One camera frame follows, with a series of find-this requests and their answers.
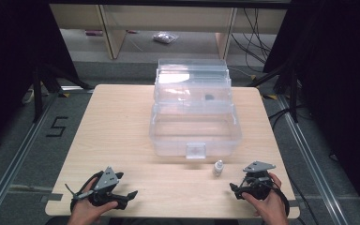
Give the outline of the small white dropper bottle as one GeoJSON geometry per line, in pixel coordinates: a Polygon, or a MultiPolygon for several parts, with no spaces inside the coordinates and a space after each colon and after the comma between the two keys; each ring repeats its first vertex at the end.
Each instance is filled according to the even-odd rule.
{"type": "Polygon", "coordinates": [[[224,168],[223,161],[221,159],[216,161],[213,165],[213,170],[212,170],[213,175],[215,177],[219,177],[223,171],[223,168],[224,168]]]}

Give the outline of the person's right hand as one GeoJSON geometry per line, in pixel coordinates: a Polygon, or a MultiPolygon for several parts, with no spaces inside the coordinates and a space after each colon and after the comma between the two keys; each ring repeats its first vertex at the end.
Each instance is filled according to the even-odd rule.
{"type": "Polygon", "coordinates": [[[266,225],[289,225],[285,204],[274,190],[263,201],[246,192],[242,196],[255,208],[254,216],[261,217],[266,225]]]}

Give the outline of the clear plastic storage box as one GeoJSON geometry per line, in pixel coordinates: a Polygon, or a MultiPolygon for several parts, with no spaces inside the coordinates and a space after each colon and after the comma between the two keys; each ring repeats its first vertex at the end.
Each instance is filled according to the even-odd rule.
{"type": "Polygon", "coordinates": [[[156,154],[229,156],[242,141],[232,79],[220,59],[160,59],[149,137],[156,154]],[[211,94],[214,100],[205,100],[211,94]]]}

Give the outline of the black metal stand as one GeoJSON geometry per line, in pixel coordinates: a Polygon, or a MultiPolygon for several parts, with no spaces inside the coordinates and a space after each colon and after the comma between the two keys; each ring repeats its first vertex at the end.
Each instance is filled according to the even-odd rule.
{"type": "Polygon", "coordinates": [[[32,74],[33,87],[34,87],[34,102],[35,102],[35,115],[34,122],[36,122],[43,113],[42,103],[42,90],[41,85],[47,88],[49,93],[60,93],[63,88],[57,81],[58,78],[64,78],[65,80],[74,83],[81,87],[83,90],[94,89],[93,85],[81,81],[77,74],[71,75],[64,70],[49,64],[39,64],[35,67],[32,74]]]}
{"type": "Polygon", "coordinates": [[[257,87],[276,76],[277,82],[274,86],[274,91],[277,94],[283,94],[287,88],[290,88],[290,105],[287,108],[287,111],[291,114],[291,118],[293,119],[294,123],[297,123],[297,74],[294,66],[291,63],[284,63],[283,65],[273,69],[271,72],[263,75],[260,79],[251,82],[247,85],[247,87],[257,87]]]}

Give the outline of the clear plastic bag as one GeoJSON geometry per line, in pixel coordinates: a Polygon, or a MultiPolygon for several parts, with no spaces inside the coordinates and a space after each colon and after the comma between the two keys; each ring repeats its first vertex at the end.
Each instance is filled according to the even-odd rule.
{"type": "Polygon", "coordinates": [[[170,44],[178,39],[176,34],[171,32],[157,32],[153,35],[153,40],[162,43],[162,44],[170,44]]]}

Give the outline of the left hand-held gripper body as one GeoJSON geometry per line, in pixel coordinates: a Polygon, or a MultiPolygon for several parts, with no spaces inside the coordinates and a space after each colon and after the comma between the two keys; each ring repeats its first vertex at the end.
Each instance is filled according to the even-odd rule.
{"type": "Polygon", "coordinates": [[[94,206],[101,206],[109,202],[118,202],[116,209],[125,210],[127,206],[119,201],[121,195],[113,194],[113,189],[119,184],[120,179],[115,176],[112,167],[107,167],[105,171],[100,171],[92,175],[74,194],[74,203],[87,199],[94,206]]]}

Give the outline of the beige wooden shelf unit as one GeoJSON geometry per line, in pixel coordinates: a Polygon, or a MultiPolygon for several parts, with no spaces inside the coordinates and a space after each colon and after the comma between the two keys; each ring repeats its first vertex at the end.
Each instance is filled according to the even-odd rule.
{"type": "Polygon", "coordinates": [[[216,35],[219,57],[225,59],[230,34],[275,35],[284,9],[240,7],[158,7],[51,4],[61,29],[100,30],[111,59],[118,57],[127,30],[208,32],[216,35]]]}

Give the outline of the person's left hand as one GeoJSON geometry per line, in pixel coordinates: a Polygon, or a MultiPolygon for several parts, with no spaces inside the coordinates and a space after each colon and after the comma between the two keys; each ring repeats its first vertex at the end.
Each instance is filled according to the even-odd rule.
{"type": "Polygon", "coordinates": [[[101,216],[116,208],[118,202],[107,202],[101,206],[94,206],[88,200],[80,200],[73,207],[67,225],[96,225],[101,216]]]}

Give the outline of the metal floor rail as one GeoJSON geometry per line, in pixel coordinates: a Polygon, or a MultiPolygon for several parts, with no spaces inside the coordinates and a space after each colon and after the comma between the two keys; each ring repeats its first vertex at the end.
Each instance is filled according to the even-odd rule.
{"type": "Polygon", "coordinates": [[[56,99],[57,94],[49,94],[46,97],[45,105],[42,107],[40,116],[37,119],[32,117],[32,123],[26,129],[26,134],[22,138],[21,144],[18,148],[16,148],[15,154],[10,159],[9,164],[5,167],[4,173],[0,177],[0,206],[8,193],[12,181],[23,165],[23,162],[27,157],[31,146],[34,143],[40,128],[46,119],[47,113],[56,99]]]}
{"type": "Polygon", "coordinates": [[[292,132],[293,137],[299,147],[299,150],[307,164],[307,168],[311,174],[311,177],[322,197],[322,200],[329,212],[331,219],[335,225],[349,225],[348,219],[346,219],[340,204],[334,194],[334,191],[330,188],[322,169],[320,168],[317,159],[314,157],[307,139],[305,138],[299,124],[294,120],[295,114],[291,114],[290,103],[283,95],[277,97],[279,107],[282,110],[287,110],[285,115],[287,124],[292,132]]]}

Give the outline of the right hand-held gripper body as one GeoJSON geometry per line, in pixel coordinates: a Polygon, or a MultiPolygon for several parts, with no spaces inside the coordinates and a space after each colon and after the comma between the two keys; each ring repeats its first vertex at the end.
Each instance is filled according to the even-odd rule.
{"type": "Polygon", "coordinates": [[[245,192],[252,195],[257,200],[264,200],[270,189],[273,187],[273,180],[268,171],[275,169],[276,166],[271,163],[254,161],[246,166],[243,171],[246,176],[253,176],[255,181],[249,186],[245,181],[245,177],[240,185],[240,188],[244,188],[245,192]]]}

